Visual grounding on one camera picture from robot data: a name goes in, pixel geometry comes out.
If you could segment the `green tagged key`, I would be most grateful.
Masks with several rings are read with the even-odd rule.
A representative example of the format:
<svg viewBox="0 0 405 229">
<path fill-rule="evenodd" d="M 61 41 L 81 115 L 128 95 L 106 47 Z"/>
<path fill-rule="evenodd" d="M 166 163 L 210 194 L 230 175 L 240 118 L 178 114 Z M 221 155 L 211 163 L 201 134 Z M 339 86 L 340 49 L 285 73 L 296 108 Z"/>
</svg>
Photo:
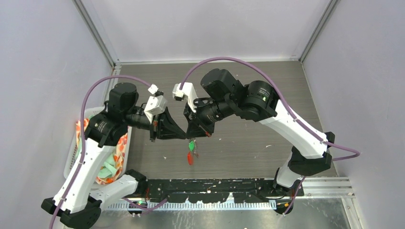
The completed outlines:
<svg viewBox="0 0 405 229">
<path fill-rule="evenodd" d="M 189 142 L 188 148 L 191 152 L 195 150 L 195 142 L 193 140 Z"/>
</svg>

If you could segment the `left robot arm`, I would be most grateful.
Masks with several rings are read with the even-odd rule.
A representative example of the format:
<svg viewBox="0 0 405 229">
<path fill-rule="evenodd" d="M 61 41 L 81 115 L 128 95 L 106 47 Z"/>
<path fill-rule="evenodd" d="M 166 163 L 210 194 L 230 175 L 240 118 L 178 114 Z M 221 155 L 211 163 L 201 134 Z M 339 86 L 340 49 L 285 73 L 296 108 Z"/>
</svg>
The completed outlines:
<svg viewBox="0 0 405 229">
<path fill-rule="evenodd" d="M 149 131 L 151 141 L 185 139 L 185 132 L 172 119 L 167 100 L 158 87 L 151 84 L 145 107 L 137 106 L 139 94 L 132 83 L 118 83 L 109 93 L 104 109 L 81 124 L 82 147 L 79 158 L 59 192 L 42 202 L 42 209 L 59 217 L 67 227 L 91 228 L 101 212 L 119 199 L 133 195 L 142 197 L 147 189 L 146 177 L 129 170 L 111 184 L 98 190 L 92 186 L 101 166 L 117 147 L 129 127 Z"/>
</svg>

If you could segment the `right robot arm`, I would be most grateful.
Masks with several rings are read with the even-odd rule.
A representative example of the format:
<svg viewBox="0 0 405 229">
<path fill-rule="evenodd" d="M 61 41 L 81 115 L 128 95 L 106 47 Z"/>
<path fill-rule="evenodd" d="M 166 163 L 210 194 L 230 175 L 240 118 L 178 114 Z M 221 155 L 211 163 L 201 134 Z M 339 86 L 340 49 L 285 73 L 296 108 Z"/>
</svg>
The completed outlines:
<svg viewBox="0 0 405 229">
<path fill-rule="evenodd" d="M 275 89 L 267 82 L 253 81 L 243 85 L 226 69 L 213 69 L 201 80 L 208 97 L 199 98 L 192 83 L 177 84 L 173 97 L 187 99 L 184 116 L 188 121 L 188 139 L 211 136 L 215 123 L 231 115 L 265 125 L 292 144 L 287 162 L 275 175 L 273 191 L 286 195 L 297 179 L 328 170 L 332 157 L 328 142 L 335 134 L 320 132 L 313 127 L 305 130 L 299 116 L 287 109 Z"/>
</svg>

